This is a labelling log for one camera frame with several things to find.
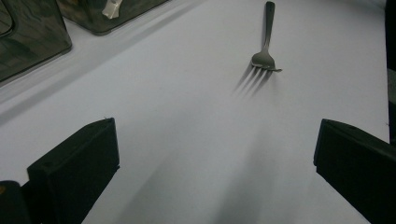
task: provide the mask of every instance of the silver fork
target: silver fork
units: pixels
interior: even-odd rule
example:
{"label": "silver fork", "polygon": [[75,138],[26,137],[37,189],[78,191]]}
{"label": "silver fork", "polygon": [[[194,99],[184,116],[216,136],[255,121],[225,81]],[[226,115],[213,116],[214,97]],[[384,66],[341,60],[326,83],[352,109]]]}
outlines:
{"label": "silver fork", "polygon": [[270,45],[272,25],[274,21],[275,14],[275,3],[267,2],[265,4],[265,40],[262,51],[256,53],[251,58],[251,64],[255,67],[259,67],[268,71],[280,72],[282,69],[276,69],[275,61],[268,52]]}
{"label": "silver fork", "polygon": [[252,82],[253,80],[253,83],[250,84],[250,87],[246,91],[246,94],[248,94],[261,79],[260,84],[257,86],[256,90],[252,94],[255,95],[262,88],[264,83],[269,79],[269,77],[272,75],[273,72],[282,71],[282,69],[276,69],[275,61],[268,52],[270,39],[271,39],[272,26],[274,21],[274,13],[275,13],[275,3],[267,2],[265,4],[266,24],[265,24],[265,37],[264,37],[262,51],[253,55],[253,57],[251,58],[251,62],[247,67],[247,70],[245,71],[244,75],[242,75],[241,79],[239,80],[238,84],[236,85],[233,91],[238,90],[239,87],[243,83],[245,83],[243,88],[240,90],[243,91],[247,86],[249,86],[250,82]]}

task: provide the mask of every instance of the white table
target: white table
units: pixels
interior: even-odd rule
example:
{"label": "white table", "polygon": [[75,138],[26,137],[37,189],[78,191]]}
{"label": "white table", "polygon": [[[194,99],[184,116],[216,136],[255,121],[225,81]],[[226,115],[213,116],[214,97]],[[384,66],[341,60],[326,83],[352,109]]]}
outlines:
{"label": "white table", "polygon": [[0,89],[0,179],[114,117],[120,169],[84,223],[367,223],[316,174],[321,119],[389,140],[384,10],[275,0],[283,72],[232,90],[260,50],[264,1],[173,0]]}

